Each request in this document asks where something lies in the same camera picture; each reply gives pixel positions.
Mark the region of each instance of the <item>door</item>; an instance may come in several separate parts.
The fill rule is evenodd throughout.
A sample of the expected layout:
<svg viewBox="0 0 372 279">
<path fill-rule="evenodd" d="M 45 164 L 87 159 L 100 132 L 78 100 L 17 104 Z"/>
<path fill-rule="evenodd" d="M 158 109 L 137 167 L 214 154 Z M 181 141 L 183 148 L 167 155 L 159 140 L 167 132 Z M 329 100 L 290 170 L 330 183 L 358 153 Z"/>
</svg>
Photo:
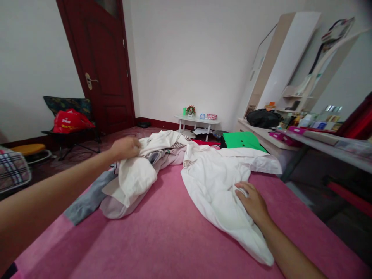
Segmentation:
<svg viewBox="0 0 372 279">
<path fill-rule="evenodd" d="M 110 134 L 133 127 L 121 0 L 57 2 L 84 95 L 91 100 L 99 131 Z"/>
</svg>

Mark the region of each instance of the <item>yellow stool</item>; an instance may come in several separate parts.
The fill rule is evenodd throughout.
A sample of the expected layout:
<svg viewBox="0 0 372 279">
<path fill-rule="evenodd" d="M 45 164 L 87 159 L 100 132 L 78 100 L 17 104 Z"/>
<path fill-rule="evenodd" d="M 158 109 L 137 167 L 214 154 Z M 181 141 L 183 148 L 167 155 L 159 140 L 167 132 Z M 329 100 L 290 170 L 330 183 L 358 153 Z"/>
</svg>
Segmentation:
<svg viewBox="0 0 372 279">
<path fill-rule="evenodd" d="M 27 162 L 29 164 L 33 164 L 39 161 L 42 161 L 44 159 L 49 158 L 52 153 L 46 149 L 44 144 L 31 144 L 31 145 L 20 145 L 12 148 L 13 151 L 22 153 L 23 156 L 27 157 L 26 158 Z M 45 151 L 46 155 L 40 157 L 40 153 Z"/>
</svg>

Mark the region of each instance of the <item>fist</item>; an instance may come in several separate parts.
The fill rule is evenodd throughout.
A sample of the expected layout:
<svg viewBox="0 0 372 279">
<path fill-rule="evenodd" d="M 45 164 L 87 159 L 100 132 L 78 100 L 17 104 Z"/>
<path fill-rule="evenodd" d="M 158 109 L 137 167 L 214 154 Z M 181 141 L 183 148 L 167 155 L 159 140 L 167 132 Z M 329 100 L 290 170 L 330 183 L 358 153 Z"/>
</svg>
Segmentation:
<svg viewBox="0 0 372 279">
<path fill-rule="evenodd" d="M 236 183 L 235 186 L 244 189 L 248 193 L 248 197 L 245 197 L 241 191 L 235 190 L 236 195 L 241 200 L 241 203 L 247 213 L 252 217 L 253 221 L 258 226 L 270 221 L 271 218 L 267 211 L 265 200 L 253 184 L 242 181 Z"/>
<path fill-rule="evenodd" d="M 140 149 L 141 143 L 139 140 L 135 137 L 128 136 L 115 141 L 110 151 L 114 156 L 114 160 L 120 161 L 138 156 Z"/>
</svg>

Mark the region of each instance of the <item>bed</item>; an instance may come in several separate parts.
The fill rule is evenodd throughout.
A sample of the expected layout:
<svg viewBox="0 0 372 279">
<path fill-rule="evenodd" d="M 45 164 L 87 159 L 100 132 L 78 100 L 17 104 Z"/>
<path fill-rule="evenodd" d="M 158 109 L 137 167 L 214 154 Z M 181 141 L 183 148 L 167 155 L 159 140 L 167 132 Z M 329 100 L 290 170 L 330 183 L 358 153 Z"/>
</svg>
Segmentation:
<svg viewBox="0 0 372 279">
<path fill-rule="evenodd" d="M 181 165 L 161 170 L 129 216 L 108 220 L 98 210 L 81 224 L 61 215 L 16 260 L 23 278 L 283 278 L 257 263 L 194 206 Z M 329 278 L 371 278 L 362 262 L 274 175 L 253 183 L 285 234 Z"/>
</svg>

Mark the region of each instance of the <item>person's arm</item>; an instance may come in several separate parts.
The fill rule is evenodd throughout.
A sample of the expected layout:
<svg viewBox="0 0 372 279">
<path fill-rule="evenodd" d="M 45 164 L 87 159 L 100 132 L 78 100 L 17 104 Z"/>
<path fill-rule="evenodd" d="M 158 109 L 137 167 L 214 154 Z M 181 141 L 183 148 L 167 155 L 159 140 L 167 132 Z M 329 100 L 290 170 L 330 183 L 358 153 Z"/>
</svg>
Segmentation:
<svg viewBox="0 0 372 279">
<path fill-rule="evenodd" d="M 271 219 L 265 200 L 256 188 L 247 182 L 235 184 L 248 193 L 248 198 L 236 190 L 247 213 L 260 228 L 280 270 L 286 278 L 326 278 L 304 253 L 280 230 Z"/>
<path fill-rule="evenodd" d="M 136 138 L 119 139 L 110 150 L 1 201 L 0 275 L 102 172 L 140 148 Z"/>
</svg>

